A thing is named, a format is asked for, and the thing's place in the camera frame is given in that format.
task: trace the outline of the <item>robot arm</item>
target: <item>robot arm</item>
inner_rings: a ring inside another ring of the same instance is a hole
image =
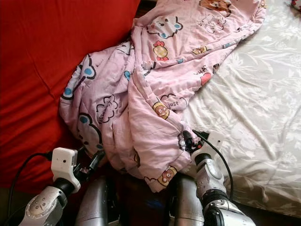
[[[230,202],[223,185],[224,176],[209,154],[200,153],[197,165],[197,197],[204,208],[205,226],[255,226],[255,223]]]
[[[192,144],[193,142],[191,135],[188,134],[187,131],[184,131],[183,133],[185,133],[185,143],[189,144],[188,147],[190,149],[186,151],[189,151],[192,154],[191,159],[196,164],[197,197],[202,204],[203,210],[196,205],[194,206],[199,209],[200,212],[203,212],[204,225],[256,226],[248,216],[240,211],[237,206],[228,199],[226,188],[223,185],[224,176],[216,162],[211,158],[211,155],[207,153],[208,147],[204,144],[204,140],[199,141],[198,144]],[[215,134],[214,137],[218,137],[218,139],[215,139],[215,144],[220,146],[220,135]],[[181,202],[178,205],[185,205],[185,202]],[[202,225],[200,221],[196,221],[192,217],[189,217],[189,220],[190,225]]]
[[[55,226],[67,205],[67,197],[80,189],[80,181],[88,180],[105,155],[104,151],[98,151],[89,167],[82,168],[80,164],[76,165],[77,154],[78,152],[72,149],[53,150],[51,170],[54,183],[30,200],[20,226]]]

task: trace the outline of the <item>cloud print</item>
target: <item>cloud print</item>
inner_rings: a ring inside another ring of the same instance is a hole
[[[171,110],[182,110],[187,106],[187,101],[183,97],[177,97],[175,94],[161,96],[160,100]]]
[[[98,117],[98,123],[106,123],[114,117],[115,111],[118,108],[117,102],[115,102],[115,96],[108,96],[103,98],[103,103],[96,106],[96,112],[100,114]]]

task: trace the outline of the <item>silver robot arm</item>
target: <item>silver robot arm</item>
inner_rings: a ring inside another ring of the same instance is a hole
[[[195,182],[192,178],[180,177],[177,192],[176,226],[256,226],[226,194],[223,185],[224,176],[211,158],[204,141],[194,144],[189,132],[184,131],[186,151],[190,152],[191,160],[196,164]],[[221,147],[222,135],[207,134],[208,140]]]
[[[228,199],[223,185],[224,176],[211,156],[201,153],[195,162],[197,197],[204,208],[205,226],[256,226]]]
[[[107,226],[107,184],[105,178],[95,180],[87,189],[76,217],[75,226]]]
[[[67,205],[67,197],[80,189],[79,181],[87,181],[105,155],[104,151],[98,151],[90,165],[83,168],[81,164],[77,165],[77,153],[66,148],[53,150],[51,170],[54,183],[30,200],[20,226],[55,226],[58,223]]]

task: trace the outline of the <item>bed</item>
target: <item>bed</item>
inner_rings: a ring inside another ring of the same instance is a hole
[[[301,14],[290,2],[267,1],[262,28],[227,57],[183,117],[225,136],[236,201],[300,218]]]

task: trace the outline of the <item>cartoon bear print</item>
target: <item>cartoon bear print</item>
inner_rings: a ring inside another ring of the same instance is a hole
[[[157,113],[159,117],[162,119],[167,119],[169,116],[169,109],[162,103],[156,102],[153,107],[154,111]]]
[[[261,2],[259,4],[259,8],[267,8],[267,7],[268,7],[268,5],[267,5],[266,1],[265,0],[261,0]]]
[[[207,52],[207,47],[206,47],[206,46],[201,46],[201,47],[199,47],[199,48],[193,49],[192,52],[193,52],[195,55],[202,54],[202,53]]]
[[[229,6],[231,3],[226,0],[201,0],[199,1],[199,5],[202,7],[205,7],[210,10],[220,11],[220,12],[226,12],[226,17],[231,15],[231,10],[229,9]]]
[[[167,49],[164,47],[164,42],[163,41],[156,41],[155,44],[153,44],[154,46],[154,53],[157,55],[157,60],[161,60],[161,61],[167,61],[168,57],[168,51]]]
[[[169,168],[165,170],[158,178],[158,182],[163,186],[167,186],[171,179],[176,175],[176,173],[177,170],[175,169],[175,167],[169,166]]]
[[[93,120],[89,114],[79,114],[77,131],[81,142],[90,153],[103,150],[102,134],[93,124]]]
[[[183,29],[183,25],[178,21],[177,16],[159,16],[146,26],[148,34],[157,34],[163,39],[168,39]]]

